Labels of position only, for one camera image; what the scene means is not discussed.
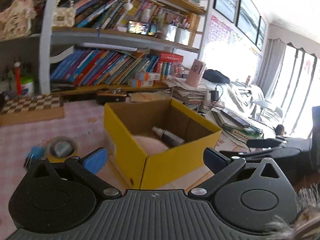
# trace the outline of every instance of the smartphone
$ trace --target smartphone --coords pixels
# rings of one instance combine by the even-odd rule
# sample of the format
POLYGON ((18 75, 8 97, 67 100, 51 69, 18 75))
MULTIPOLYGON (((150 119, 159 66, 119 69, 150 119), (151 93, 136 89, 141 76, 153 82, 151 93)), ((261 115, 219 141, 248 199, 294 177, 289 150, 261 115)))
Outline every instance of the smartphone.
POLYGON ((241 127, 247 128, 250 127, 250 124, 243 120, 241 117, 239 117, 236 113, 234 113, 233 111, 229 110, 229 109, 221 109, 221 112, 223 114, 225 114, 225 116, 227 116, 228 118, 232 119, 233 121, 235 121, 238 125, 240 125, 241 127))

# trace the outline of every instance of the checkered mat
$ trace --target checkered mat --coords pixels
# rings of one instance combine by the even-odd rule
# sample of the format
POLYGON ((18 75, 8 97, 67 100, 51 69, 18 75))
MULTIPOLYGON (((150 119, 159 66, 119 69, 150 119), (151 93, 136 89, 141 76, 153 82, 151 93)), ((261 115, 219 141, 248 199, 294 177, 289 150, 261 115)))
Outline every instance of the checkered mat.
POLYGON ((37 96, 33 98, 20 98, 9 100, 1 111, 1 114, 13 114, 31 112, 35 110, 53 109, 62 106, 60 96, 37 96))

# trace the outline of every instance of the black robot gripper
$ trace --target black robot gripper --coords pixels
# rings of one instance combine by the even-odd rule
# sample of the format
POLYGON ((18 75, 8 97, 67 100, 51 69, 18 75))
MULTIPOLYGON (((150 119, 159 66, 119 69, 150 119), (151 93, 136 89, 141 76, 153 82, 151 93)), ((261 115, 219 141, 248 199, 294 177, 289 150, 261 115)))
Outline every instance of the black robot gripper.
POLYGON ((266 239, 265 225, 296 217, 295 191, 272 158, 246 163, 206 148, 215 174, 188 192, 126 190, 86 168, 88 156, 64 163, 40 158, 13 193, 17 231, 8 239, 266 239))

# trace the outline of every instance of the black bag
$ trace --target black bag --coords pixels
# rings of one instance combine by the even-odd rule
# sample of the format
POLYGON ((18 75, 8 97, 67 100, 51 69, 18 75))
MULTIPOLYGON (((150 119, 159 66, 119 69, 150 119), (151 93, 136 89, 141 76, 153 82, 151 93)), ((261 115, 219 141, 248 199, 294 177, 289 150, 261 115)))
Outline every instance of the black bag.
POLYGON ((221 74, 221 72, 213 69, 207 69, 203 74, 203 78, 212 83, 223 83, 223 84, 230 83, 230 79, 228 77, 221 74))

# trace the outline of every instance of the cardboard box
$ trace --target cardboard box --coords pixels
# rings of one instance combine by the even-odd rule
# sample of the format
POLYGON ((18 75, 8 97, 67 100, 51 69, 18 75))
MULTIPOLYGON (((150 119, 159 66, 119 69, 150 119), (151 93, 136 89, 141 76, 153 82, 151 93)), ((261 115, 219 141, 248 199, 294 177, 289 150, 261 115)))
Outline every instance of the cardboard box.
POLYGON ((215 147, 222 132, 174 99, 105 104, 104 129, 115 163, 134 189, 156 189, 203 166, 204 149, 215 147), (132 135, 156 138, 154 126, 183 138, 185 144, 148 156, 132 135))

